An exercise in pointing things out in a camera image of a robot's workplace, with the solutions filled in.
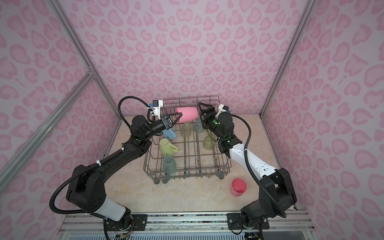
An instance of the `pink cup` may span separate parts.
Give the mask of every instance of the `pink cup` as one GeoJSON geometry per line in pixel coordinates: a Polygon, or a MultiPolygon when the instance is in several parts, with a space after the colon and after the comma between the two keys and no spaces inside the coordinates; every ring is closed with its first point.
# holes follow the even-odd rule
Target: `pink cup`
{"type": "Polygon", "coordinates": [[[247,183],[241,178],[235,178],[231,183],[231,194],[234,197],[239,197],[247,190],[247,183]]]}
{"type": "Polygon", "coordinates": [[[199,113],[197,112],[197,108],[195,107],[176,108],[176,112],[183,114],[179,122],[189,122],[199,117],[199,113]]]}

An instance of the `mounting plate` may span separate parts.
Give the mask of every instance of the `mounting plate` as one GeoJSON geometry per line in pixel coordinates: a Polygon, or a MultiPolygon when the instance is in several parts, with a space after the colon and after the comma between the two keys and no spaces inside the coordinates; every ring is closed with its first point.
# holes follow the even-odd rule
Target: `mounting plate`
{"type": "MultiPolygon", "coordinates": [[[[242,226],[242,221],[243,218],[240,216],[240,214],[227,214],[227,223],[229,230],[245,230],[245,227],[242,226]]],[[[263,222],[262,229],[269,229],[268,220],[266,222],[263,222]]]]}
{"type": "MultiPolygon", "coordinates": [[[[146,214],[132,214],[131,215],[133,221],[135,222],[135,226],[133,228],[133,231],[144,231],[145,226],[147,224],[147,217],[146,214]]],[[[120,231],[116,225],[113,224],[113,222],[110,222],[107,224],[107,231],[120,231]]]]}
{"type": "Polygon", "coordinates": [[[147,225],[147,214],[132,214],[132,219],[135,222],[134,231],[144,231],[147,225]]]}

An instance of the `wire rack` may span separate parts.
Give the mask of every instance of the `wire rack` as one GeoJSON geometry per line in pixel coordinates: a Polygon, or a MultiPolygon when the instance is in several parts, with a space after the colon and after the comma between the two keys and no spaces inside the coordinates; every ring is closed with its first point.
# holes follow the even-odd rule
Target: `wire rack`
{"type": "MultiPolygon", "coordinates": [[[[178,107],[197,107],[197,103],[202,102],[215,106],[217,110],[220,103],[219,96],[196,96],[163,100],[163,108],[161,115],[175,113],[178,107]]],[[[217,176],[223,179],[230,172],[231,160],[226,155],[220,153],[217,143],[212,151],[203,148],[203,140],[208,136],[207,131],[197,134],[194,131],[195,120],[192,124],[192,134],[185,139],[180,136],[182,123],[177,123],[173,130],[177,134],[177,138],[171,140],[172,144],[178,147],[179,151],[175,152],[177,171],[174,176],[169,177],[162,168],[162,161],[165,157],[160,151],[159,142],[162,136],[153,136],[152,144],[145,155],[144,172],[153,179],[155,184],[167,183],[171,179],[181,179],[187,177],[211,177],[217,176]]]]}

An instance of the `metal extrusion rail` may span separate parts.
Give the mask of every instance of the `metal extrusion rail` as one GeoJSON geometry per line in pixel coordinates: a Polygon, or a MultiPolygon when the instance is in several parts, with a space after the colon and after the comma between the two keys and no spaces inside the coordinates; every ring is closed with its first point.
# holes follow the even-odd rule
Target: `metal extrusion rail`
{"type": "MultiPolygon", "coordinates": [[[[287,218],[269,218],[270,229],[264,231],[314,231],[307,211],[287,210],[287,218]]],[[[147,214],[145,231],[135,233],[192,233],[192,232],[231,232],[227,225],[227,213],[239,212],[157,212],[132,213],[147,214]]],[[[59,230],[59,235],[93,234],[103,231],[103,221],[89,214],[67,215],[59,230]]],[[[244,232],[256,230],[244,229],[244,232]]]]}

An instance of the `table surface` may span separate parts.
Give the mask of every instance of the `table surface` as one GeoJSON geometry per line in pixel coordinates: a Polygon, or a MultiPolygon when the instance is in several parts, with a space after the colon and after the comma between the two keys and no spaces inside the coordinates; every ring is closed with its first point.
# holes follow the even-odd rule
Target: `table surface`
{"type": "MultiPolygon", "coordinates": [[[[277,167],[258,115],[240,115],[251,127],[252,135],[248,149],[268,164],[277,167]]],[[[233,118],[235,134],[244,143],[248,129],[237,118],[233,118]]],[[[129,139],[129,129],[122,123],[111,151],[121,148],[129,139]]],[[[194,212],[194,211],[239,211],[258,199],[259,187],[248,170],[232,160],[230,173],[224,179],[190,177],[170,180],[167,184],[155,185],[143,171],[144,156],[128,163],[105,183],[107,196],[128,207],[132,212],[194,212]],[[247,183],[247,191],[240,197],[230,194],[233,179],[241,177],[247,183]]]]}

